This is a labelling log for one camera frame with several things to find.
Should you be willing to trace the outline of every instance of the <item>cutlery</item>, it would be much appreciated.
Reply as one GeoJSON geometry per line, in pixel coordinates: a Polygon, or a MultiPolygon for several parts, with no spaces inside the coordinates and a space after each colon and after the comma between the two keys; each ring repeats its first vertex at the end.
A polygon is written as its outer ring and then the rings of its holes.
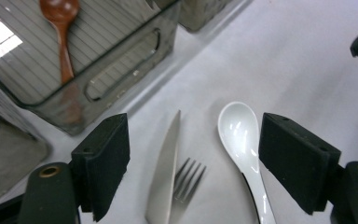
{"type": "Polygon", "coordinates": [[[240,102],[226,105],[217,122],[220,139],[243,173],[252,192],[261,224],[275,223],[258,164],[259,131],[252,108],[240,102]]]}
{"type": "MultiPolygon", "coordinates": [[[[78,0],[40,0],[39,3],[42,14],[57,32],[60,45],[61,84],[63,85],[74,78],[67,36],[68,29],[75,20],[80,6],[78,0]]],[[[81,105],[76,100],[78,94],[79,89],[75,83],[72,83],[63,91],[61,104],[66,107],[65,122],[68,124],[83,121],[81,105]]]]}
{"type": "Polygon", "coordinates": [[[80,9],[78,0],[40,0],[40,8],[58,35],[62,84],[74,77],[68,52],[68,29],[80,9]]]}
{"type": "Polygon", "coordinates": [[[206,166],[202,167],[202,170],[199,171],[201,163],[199,162],[197,167],[193,168],[196,161],[193,160],[190,165],[188,158],[179,171],[175,175],[174,189],[173,189],[173,198],[180,202],[188,204],[191,197],[199,185],[202,176],[206,170],[206,166]]]}
{"type": "Polygon", "coordinates": [[[180,115],[179,110],[165,135],[159,152],[145,214],[149,224],[167,224],[170,218],[180,115]]]}

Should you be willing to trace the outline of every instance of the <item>white spoon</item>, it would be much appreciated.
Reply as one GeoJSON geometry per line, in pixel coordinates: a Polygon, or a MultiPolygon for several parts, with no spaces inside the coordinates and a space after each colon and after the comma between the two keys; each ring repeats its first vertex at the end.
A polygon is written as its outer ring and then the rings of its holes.
{"type": "Polygon", "coordinates": [[[220,112],[217,129],[228,155],[248,182],[260,223],[275,223],[258,166],[259,132],[255,113],[244,103],[232,102],[220,112]]]}

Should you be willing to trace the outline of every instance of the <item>silver knife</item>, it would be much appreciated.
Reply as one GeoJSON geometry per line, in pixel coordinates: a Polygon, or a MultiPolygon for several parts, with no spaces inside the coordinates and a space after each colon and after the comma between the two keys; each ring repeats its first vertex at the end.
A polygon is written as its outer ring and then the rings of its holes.
{"type": "Polygon", "coordinates": [[[159,152],[146,207],[145,217],[149,224],[168,224],[169,222],[176,168],[177,140],[180,130],[180,114],[181,111],[179,110],[165,135],[159,152]]]}

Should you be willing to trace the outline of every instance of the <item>fork tines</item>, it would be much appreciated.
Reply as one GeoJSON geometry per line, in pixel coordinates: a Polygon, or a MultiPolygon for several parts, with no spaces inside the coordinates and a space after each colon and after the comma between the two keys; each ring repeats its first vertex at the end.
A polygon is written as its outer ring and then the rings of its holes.
{"type": "Polygon", "coordinates": [[[175,175],[173,198],[180,201],[181,203],[184,203],[187,199],[191,198],[206,170],[206,166],[204,165],[202,170],[199,171],[201,167],[200,162],[196,168],[193,168],[196,164],[195,160],[193,160],[188,167],[187,165],[189,161],[190,158],[185,161],[185,163],[175,175]]]}

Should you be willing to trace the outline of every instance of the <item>white table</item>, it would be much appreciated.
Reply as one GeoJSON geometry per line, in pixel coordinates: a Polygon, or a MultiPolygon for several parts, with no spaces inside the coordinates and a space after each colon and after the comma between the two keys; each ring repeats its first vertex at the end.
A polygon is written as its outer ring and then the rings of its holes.
{"type": "MultiPolygon", "coordinates": [[[[128,113],[131,161],[100,223],[146,223],[147,192],[178,109],[178,164],[191,157],[208,165],[181,223],[246,219],[249,192],[216,129],[220,110],[231,101],[249,105],[260,127],[264,112],[293,119],[341,150],[342,166],[358,161],[358,58],[350,52],[358,36],[358,1],[259,0],[229,9],[197,34],[179,28],[173,54],[81,135],[69,137],[24,112],[53,145],[46,162],[69,161],[101,120],[128,113]]],[[[331,204],[310,217],[264,167],[262,174],[277,223],[329,223],[331,204]]],[[[92,221],[90,214],[81,217],[92,221]]]]}

